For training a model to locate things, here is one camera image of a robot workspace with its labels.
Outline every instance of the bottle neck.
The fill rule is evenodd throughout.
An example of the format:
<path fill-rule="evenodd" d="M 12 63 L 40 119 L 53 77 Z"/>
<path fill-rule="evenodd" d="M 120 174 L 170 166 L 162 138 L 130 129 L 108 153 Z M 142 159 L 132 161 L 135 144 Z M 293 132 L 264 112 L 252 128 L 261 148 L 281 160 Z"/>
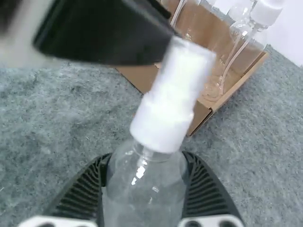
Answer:
<path fill-rule="evenodd" d="M 245 19 L 245 22 L 252 28 L 257 28 L 258 29 L 258 32 L 262 32 L 266 29 L 268 29 L 268 26 L 265 26 L 265 25 L 262 25 L 262 24 L 259 24 L 257 23 L 256 21 L 254 21 L 251 17 L 247 17 Z"/>
<path fill-rule="evenodd" d="M 160 153 L 153 151 L 143 146 L 139 142 L 134 140 L 134 151 L 141 156 L 144 160 L 151 162 L 166 162 L 170 159 L 173 153 Z"/>

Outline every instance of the black object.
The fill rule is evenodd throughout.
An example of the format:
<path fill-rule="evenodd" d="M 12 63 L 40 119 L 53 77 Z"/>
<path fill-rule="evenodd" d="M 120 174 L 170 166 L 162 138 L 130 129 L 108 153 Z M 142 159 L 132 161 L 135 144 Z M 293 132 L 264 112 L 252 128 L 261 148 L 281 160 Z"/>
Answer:
<path fill-rule="evenodd" d="M 0 0 L 0 34 L 5 33 L 21 0 Z"/>
<path fill-rule="evenodd" d="M 231 214 L 241 219 L 230 195 L 210 167 L 192 153 L 183 154 L 188 161 L 190 184 L 182 217 Z M 105 187 L 110 156 L 98 157 L 80 171 L 45 210 L 44 215 L 92 220 L 103 227 L 101 187 Z"/>
<path fill-rule="evenodd" d="M 177 34 L 169 17 L 156 0 L 55 0 L 33 44 L 69 60 L 153 64 Z"/>

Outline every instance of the bottle cap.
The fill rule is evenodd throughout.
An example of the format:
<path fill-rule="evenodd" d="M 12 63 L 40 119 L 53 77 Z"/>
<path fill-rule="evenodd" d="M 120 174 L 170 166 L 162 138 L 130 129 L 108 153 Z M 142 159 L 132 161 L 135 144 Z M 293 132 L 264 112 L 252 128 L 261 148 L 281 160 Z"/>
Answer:
<path fill-rule="evenodd" d="M 258 24 L 271 26 L 282 12 L 285 0 L 258 0 L 250 17 Z"/>
<path fill-rule="evenodd" d="M 173 37 L 162 68 L 131 123 L 134 139 L 156 152 L 178 151 L 214 61 L 213 52 Z"/>

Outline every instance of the clear plastic bottle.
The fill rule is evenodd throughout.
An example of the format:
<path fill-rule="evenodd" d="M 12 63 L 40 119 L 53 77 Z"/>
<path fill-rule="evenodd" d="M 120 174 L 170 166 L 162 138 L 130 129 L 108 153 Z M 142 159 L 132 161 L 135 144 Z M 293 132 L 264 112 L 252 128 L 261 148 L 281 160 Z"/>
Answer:
<path fill-rule="evenodd" d="M 239 0 L 234 4 L 226 15 L 226 21 L 232 25 L 233 23 L 249 17 L 252 6 L 256 0 Z"/>
<path fill-rule="evenodd" d="M 203 39 L 201 36 L 205 35 L 204 27 L 208 25 L 206 22 L 215 2 L 216 0 L 181 0 L 171 25 L 190 41 Z"/>
<path fill-rule="evenodd" d="M 150 92 L 116 150 L 103 197 L 106 227 L 176 227 L 188 168 L 179 151 L 215 54 L 174 37 Z"/>
<path fill-rule="evenodd" d="M 260 56 L 267 45 L 266 29 L 280 15 L 284 1 L 258 0 L 249 17 L 230 27 L 229 38 L 225 35 L 219 38 L 212 49 L 217 53 L 217 62 L 205 84 L 205 99 L 218 100 L 230 88 L 224 86 L 226 78 L 233 81 L 233 78 L 241 77 Z"/>

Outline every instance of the plastic bottle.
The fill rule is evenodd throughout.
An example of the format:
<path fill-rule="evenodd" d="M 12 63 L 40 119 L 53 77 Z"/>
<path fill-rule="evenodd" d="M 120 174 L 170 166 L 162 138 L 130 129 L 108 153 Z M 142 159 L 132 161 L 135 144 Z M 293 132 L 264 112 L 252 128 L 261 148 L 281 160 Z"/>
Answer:
<path fill-rule="evenodd" d="M 210 13 L 216 0 L 180 0 L 171 25 L 176 28 L 186 39 L 197 41 L 201 39 L 201 33 L 204 33 L 203 26 L 207 23 L 207 13 Z"/>
<path fill-rule="evenodd" d="M 233 23 L 249 17 L 252 6 L 256 0 L 239 0 L 228 11 L 226 21 L 232 25 Z"/>
<path fill-rule="evenodd" d="M 189 177 L 179 148 L 214 61 L 211 51 L 172 38 L 131 123 L 133 139 L 110 158 L 103 198 L 106 227 L 177 226 Z"/>
<path fill-rule="evenodd" d="M 285 0 L 258 0 L 250 16 L 230 27 L 230 39 L 219 39 L 222 45 L 212 49 L 217 53 L 217 63 L 208 83 L 205 84 L 204 97 L 210 101 L 218 100 L 228 88 L 224 88 L 226 77 L 241 77 L 259 57 L 267 45 L 266 30 L 280 15 Z"/>

